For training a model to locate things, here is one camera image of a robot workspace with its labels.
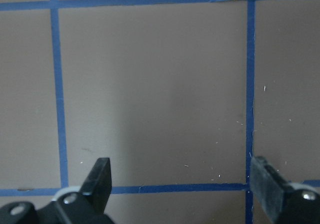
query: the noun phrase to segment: black plastic part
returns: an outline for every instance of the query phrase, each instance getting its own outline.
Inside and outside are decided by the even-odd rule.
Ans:
[[[70,196],[76,196],[72,203],[65,203],[65,199]],[[85,196],[78,192],[71,192],[61,196],[55,206],[59,211],[60,221],[65,224],[113,224],[105,215],[97,215],[93,206],[88,202]]]
[[[15,215],[11,214],[11,210],[20,206],[23,210]],[[35,206],[27,201],[12,202],[0,208],[0,224],[30,224],[38,223]]]
[[[114,224],[104,213],[111,193],[109,158],[99,158],[79,192],[69,192],[38,211],[32,203],[13,202],[0,208],[0,224]],[[17,206],[19,213],[11,214]]]
[[[310,186],[294,188],[264,157],[251,160],[250,188],[276,224],[320,224],[320,196]],[[304,198],[304,191],[312,199]]]
[[[102,214],[112,189],[109,158],[99,158],[82,184],[79,192],[85,196],[96,213]]]
[[[307,200],[303,198],[303,192],[304,190],[297,190],[288,198],[276,224],[320,223],[320,196],[315,194],[314,200]]]

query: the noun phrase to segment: screw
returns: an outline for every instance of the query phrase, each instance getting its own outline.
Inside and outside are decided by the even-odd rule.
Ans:
[[[70,203],[72,203],[72,202],[74,202],[75,200],[76,200],[76,197],[77,196],[77,194],[76,193],[71,193],[70,195],[68,195],[68,196],[66,196],[63,200],[63,202],[65,203],[65,204],[70,204]]]
[[[23,203],[20,203],[19,205],[15,206],[11,209],[10,214],[11,215],[18,215],[21,212],[23,212],[25,209],[25,205]]]
[[[309,190],[304,190],[302,192],[302,196],[306,200],[315,200],[316,199],[316,194],[312,191],[309,191]]]

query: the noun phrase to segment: screw head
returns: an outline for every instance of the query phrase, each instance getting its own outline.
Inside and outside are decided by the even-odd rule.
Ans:
[[[19,205],[15,206],[11,209],[10,214],[11,215],[18,215],[21,212],[23,212],[25,209],[25,205],[23,203],[20,203]]]
[[[306,200],[315,200],[316,199],[316,194],[312,191],[309,190],[304,190],[302,192],[302,197]]]
[[[77,194],[76,193],[71,193],[70,195],[67,195],[63,200],[64,204],[70,204],[76,200]]]

